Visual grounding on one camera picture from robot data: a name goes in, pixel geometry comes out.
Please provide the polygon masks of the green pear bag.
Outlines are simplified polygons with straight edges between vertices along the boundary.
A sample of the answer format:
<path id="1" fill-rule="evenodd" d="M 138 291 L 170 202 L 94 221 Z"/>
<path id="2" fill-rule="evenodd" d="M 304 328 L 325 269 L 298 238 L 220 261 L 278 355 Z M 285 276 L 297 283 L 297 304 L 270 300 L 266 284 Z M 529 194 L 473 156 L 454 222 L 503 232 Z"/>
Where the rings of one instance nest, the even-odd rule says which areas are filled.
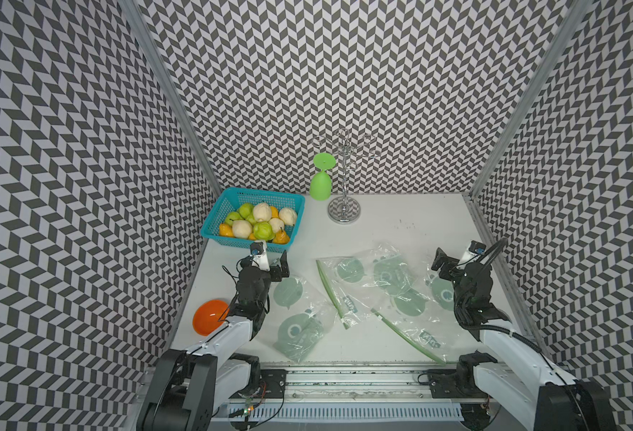
<path id="1" fill-rule="evenodd" d="M 245 204 L 242 204 L 237 209 L 237 213 L 239 213 L 239 215 L 241 215 L 243 219 L 248 219 L 248 217 L 251 217 L 251 215 L 253 215 L 253 210 L 254 210 L 253 204 L 245 203 Z"/>
<path id="2" fill-rule="evenodd" d="M 269 222 L 257 222 L 253 227 L 253 235 L 259 241 L 271 242 L 275 237 L 273 227 Z"/>
<path id="3" fill-rule="evenodd" d="M 228 226 L 233 226 L 238 220 L 243 220 L 242 215 L 240 215 L 239 212 L 233 211 L 226 216 L 224 223 Z"/>

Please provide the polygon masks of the cream pear bag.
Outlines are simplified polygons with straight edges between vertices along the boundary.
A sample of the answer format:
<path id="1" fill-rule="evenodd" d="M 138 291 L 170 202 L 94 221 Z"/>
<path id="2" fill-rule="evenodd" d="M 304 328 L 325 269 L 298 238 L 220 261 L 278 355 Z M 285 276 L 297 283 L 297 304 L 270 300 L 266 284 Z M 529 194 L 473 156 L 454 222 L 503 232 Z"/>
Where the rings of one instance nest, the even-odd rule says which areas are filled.
<path id="1" fill-rule="evenodd" d="M 257 223 L 269 222 L 273 218 L 272 207 L 265 202 L 255 205 L 252 214 Z"/>
<path id="2" fill-rule="evenodd" d="M 282 221 L 282 219 L 280 219 L 279 217 L 271 218 L 269 220 L 269 224 L 271 225 L 271 227 L 273 229 L 273 233 L 275 235 L 277 235 L 277 233 L 279 233 L 280 231 L 283 231 L 285 229 L 285 224 Z"/>
<path id="3" fill-rule="evenodd" d="M 297 223 L 298 214 L 292 208 L 282 208 L 279 211 L 279 218 L 284 222 L 286 226 L 295 226 Z"/>
<path id="4" fill-rule="evenodd" d="M 232 233 L 235 238 L 246 240 L 252 235 L 254 228 L 250 222 L 239 219 L 232 224 Z"/>

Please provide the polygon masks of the zip-top bag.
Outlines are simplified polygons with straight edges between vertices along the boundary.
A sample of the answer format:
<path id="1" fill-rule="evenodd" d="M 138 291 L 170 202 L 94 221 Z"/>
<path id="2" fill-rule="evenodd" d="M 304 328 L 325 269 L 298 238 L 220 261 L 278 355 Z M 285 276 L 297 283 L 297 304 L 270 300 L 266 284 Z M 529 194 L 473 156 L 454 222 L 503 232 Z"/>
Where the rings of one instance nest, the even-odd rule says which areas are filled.
<path id="1" fill-rule="evenodd" d="M 386 295 L 371 311 L 410 346 L 440 364 L 455 363 L 480 347 L 458 325 L 453 288 L 436 271 L 427 271 L 399 294 Z"/>
<path id="2" fill-rule="evenodd" d="M 274 283 L 260 341 L 291 362 L 305 361 L 336 321 L 336 309 L 307 278 Z"/>
<path id="3" fill-rule="evenodd" d="M 429 297 L 415 287 L 416 269 L 391 244 L 351 256 L 316 260 L 318 275 L 341 324 L 350 329 L 370 318 L 402 323 L 423 315 Z"/>

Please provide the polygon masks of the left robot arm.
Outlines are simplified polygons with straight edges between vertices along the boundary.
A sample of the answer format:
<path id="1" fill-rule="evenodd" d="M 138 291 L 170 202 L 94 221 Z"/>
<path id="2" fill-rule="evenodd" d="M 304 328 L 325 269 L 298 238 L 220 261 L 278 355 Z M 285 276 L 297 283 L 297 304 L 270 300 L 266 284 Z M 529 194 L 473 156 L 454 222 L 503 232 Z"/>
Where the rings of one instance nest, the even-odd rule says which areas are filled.
<path id="1" fill-rule="evenodd" d="M 221 314 L 221 326 L 206 339 L 158 360 L 139 416 L 137 430 L 206 430 L 212 414 L 231 396 L 260 390 L 258 357 L 239 353 L 270 312 L 273 283 L 290 275 L 287 253 L 270 263 L 265 241 L 250 244 L 240 261 L 236 294 Z"/>

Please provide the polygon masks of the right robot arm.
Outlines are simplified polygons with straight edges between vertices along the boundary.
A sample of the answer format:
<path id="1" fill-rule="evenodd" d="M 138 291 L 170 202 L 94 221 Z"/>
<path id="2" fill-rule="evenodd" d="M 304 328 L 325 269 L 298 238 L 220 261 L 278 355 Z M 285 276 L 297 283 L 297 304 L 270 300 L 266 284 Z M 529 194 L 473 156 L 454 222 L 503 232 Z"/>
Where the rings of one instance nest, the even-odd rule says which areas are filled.
<path id="1" fill-rule="evenodd" d="M 487 352 L 459 358 L 452 378 L 463 395 L 486 395 L 528 430 L 614 430 L 610 398 L 603 387 L 586 382 L 546 357 L 520 334 L 508 314 L 492 302 L 492 265 L 506 240 L 490 246 L 472 242 L 463 258 L 442 249 L 431 270 L 451 282 L 456 322 Z"/>

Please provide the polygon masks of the teal plastic basket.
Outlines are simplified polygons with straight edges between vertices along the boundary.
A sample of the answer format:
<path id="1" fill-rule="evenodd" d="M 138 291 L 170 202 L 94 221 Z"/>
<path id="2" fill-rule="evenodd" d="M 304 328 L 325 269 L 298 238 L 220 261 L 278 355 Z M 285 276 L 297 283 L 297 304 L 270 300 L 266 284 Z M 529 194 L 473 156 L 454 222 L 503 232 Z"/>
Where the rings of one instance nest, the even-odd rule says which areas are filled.
<path id="1" fill-rule="evenodd" d="M 220 245 L 246 249 L 250 241 L 244 239 L 224 237 L 220 235 L 220 225 L 225 221 L 226 216 L 234 210 L 240 208 L 241 204 L 259 204 L 265 202 L 278 209 L 291 208 L 297 213 L 297 220 L 294 226 L 287 227 L 287 235 L 290 240 L 287 244 L 273 244 L 269 242 L 267 249 L 269 252 L 283 253 L 288 251 L 297 239 L 300 223 L 305 209 L 306 199 L 299 194 L 276 192 L 270 190 L 251 190 L 243 188 L 228 188 L 224 190 L 213 204 L 207 215 L 200 235 L 203 238 L 214 240 Z"/>

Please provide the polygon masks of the orange bowl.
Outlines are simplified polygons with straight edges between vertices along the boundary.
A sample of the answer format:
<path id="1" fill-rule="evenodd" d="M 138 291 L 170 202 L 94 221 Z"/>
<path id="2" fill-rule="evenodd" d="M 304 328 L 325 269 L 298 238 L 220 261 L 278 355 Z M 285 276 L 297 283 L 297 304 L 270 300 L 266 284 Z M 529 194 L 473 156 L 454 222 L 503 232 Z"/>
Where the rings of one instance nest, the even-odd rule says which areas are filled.
<path id="1" fill-rule="evenodd" d="M 227 302 L 219 299 L 207 301 L 195 311 L 192 327 L 198 335 L 209 336 L 225 321 L 227 313 Z"/>

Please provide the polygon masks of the green plastic wine glass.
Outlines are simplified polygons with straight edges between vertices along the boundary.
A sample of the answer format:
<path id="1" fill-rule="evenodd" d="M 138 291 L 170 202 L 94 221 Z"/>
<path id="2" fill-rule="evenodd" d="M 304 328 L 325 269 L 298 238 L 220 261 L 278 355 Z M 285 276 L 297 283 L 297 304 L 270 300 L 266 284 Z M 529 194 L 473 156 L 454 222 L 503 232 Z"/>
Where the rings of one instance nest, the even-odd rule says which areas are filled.
<path id="1" fill-rule="evenodd" d="M 327 152 L 316 154 L 313 163 L 318 172 L 312 177 L 309 194 L 312 199 L 325 201 L 332 194 L 333 181 L 329 171 L 336 167 L 336 158 Z"/>

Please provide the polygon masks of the chrome glass holder stand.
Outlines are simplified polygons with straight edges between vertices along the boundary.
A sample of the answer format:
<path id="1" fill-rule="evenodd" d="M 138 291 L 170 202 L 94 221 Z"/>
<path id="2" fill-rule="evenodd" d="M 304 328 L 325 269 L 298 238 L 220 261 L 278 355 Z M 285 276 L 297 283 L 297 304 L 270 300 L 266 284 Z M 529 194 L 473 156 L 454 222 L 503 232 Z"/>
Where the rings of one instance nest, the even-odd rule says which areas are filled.
<path id="1" fill-rule="evenodd" d="M 380 156 L 373 135 L 356 136 L 348 129 L 338 129 L 320 138 L 322 147 L 336 157 L 338 192 L 327 205 L 327 215 L 336 224 L 353 224 L 361 216 L 361 204 L 352 195 L 350 179 L 354 164 Z"/>

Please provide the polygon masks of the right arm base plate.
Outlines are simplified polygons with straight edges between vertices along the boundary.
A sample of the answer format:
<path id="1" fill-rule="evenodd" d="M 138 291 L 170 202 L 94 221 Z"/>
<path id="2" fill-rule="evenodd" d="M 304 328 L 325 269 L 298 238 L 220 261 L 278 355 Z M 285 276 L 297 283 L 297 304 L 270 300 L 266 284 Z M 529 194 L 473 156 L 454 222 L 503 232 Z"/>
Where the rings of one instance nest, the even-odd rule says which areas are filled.
<path id="1" fill-rule="evenodd" d="M 433 399 L 486 399 L 488 397 L 476 386 L 471 371 L 430 369 L 424 375 Z"/>

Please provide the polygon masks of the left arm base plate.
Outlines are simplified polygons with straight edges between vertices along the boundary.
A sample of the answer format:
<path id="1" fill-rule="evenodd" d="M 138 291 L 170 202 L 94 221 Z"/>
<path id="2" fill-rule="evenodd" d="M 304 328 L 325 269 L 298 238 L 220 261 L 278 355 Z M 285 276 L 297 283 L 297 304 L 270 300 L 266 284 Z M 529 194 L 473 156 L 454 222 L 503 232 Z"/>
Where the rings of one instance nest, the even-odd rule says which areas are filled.
<path id="1" fill-rule="evenodd" d="M 237 398 L 282 399 L 287 382 L 286 369 L 251 371 L 248 384 L 237 392 Z"/>

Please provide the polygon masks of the aluminium front rail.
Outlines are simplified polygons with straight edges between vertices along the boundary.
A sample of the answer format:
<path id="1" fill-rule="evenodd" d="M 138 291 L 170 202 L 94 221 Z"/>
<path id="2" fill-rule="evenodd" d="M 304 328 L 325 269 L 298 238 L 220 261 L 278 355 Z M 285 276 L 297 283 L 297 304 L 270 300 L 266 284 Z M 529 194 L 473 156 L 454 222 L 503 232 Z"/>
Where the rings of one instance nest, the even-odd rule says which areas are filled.
<path id="1" fill-rule="evenodd" d="M 261 371 L 262 369 L 287 370 L 287 382 L 282 399 L 292 397 L 295 400 L 335 400 L 341 398 L 361 400 L 362 402 L 403 400 L 413 397 L 433 399 L 430 387 L 426 384 L 427 378 L 424 375 L 430 369 L 465 369 L 471 371 L 478 388 L 479 381 L 475 377 L 476 373 L 481 373 L 486 381 L 489 380 L 490 375 L 495 375 L 499 382 L 513 384 L 516 389 L 524 391 L 527 397 L 531 395 L 527 386 L 506 364 L 493 362 L 483 362 L 477 366 L 463 366 L 458 363 L 454 368 L 428 366 L 424 370 L 411 366 L 281 366 L 275 368 L 264 367 L 257 357 L 237 354 L 219 368 L 217 379 L 221 381 L 230 377 L 235 368 L 240 371 L 241 376 L 246 376 L 247 379 L 238 384 L 232 384 L 233 392 L 228 396 L 230 400 L 246 399 L 237 398 L 237 392 L 248 384 L 251 371 Z M 485 399 L 434 400 L 479 402 Z"/>

